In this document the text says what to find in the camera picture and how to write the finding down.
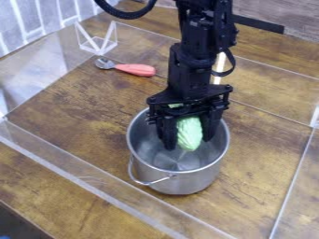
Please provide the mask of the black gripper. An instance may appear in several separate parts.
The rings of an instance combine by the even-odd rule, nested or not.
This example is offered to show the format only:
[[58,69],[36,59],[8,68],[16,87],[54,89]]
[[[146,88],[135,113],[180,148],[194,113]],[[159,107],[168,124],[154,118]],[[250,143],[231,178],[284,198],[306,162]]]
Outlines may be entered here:
[[176,148],[179,119],[199,117],[204,142],[216,134],[234,87],[210,83],[215,59],[196,59],[183,51],[180,43],[170,48],[167,87],[147,98],[147,123],[158,124],[159,139],[167,150]]

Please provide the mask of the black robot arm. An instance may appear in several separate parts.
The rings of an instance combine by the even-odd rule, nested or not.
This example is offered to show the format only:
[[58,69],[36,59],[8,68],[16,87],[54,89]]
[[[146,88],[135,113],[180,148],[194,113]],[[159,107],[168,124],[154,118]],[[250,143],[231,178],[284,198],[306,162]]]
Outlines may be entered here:
[[234,87],[212,84],[211,77],[231,74],[214,70],[219,53],[235,61],[230,51],[238,34],[232,3],[232,0],[176,0],[182,39],[170,48],[167,88],[147,98],[147,122],[156,126],[168,150],[178,145],[179,120],[198,117],[203,140],[210,141],[230,105]]

